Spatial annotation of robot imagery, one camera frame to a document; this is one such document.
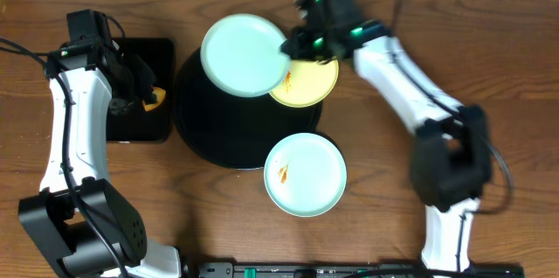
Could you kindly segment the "yellow green scrub sponge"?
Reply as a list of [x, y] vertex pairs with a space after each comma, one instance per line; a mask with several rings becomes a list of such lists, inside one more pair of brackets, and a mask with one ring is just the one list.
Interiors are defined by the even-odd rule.
[[158, 108], [165, 101], [166, 90], [160, 87], [153, 87], [152, 92], [142, 101], [143, 108], [146, 112]]

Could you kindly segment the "mint green plate with stain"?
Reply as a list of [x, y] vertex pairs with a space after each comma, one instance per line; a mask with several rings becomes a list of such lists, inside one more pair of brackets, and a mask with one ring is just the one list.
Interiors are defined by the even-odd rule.
[[290, 59], [281, 52], [284, 33], [253, 14], [218, 20], [205, 34], [200, 59], [210, 81], [237, 97], [268, 94], [287, 76]]

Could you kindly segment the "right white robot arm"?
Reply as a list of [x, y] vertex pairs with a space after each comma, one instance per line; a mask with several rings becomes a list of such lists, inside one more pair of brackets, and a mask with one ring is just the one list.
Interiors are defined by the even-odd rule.
[[303, 24], [280, 50], [326, 64], [351, 59], [412, 136], [410, 180], [424, 203], [428, 269], [465, 272], [473, 216], [492, 177], [486, 117], [435, 85], [411, 59], [393, 27], [366, 20], [355, 0], [296, 0]]

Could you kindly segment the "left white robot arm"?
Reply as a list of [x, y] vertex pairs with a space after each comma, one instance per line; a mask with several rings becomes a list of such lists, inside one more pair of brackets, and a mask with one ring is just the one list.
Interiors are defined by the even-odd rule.
[[36, 196], [18, 205], [24, 230], [60, 277], [179, 277], [181, 257], [150, 240], [140, 213], [113, 187], [107, 118], [163, 115], [167, 88], [96, 10], [66, 17], [70, 38], [41, 60], [53, 99], [49, 163]]

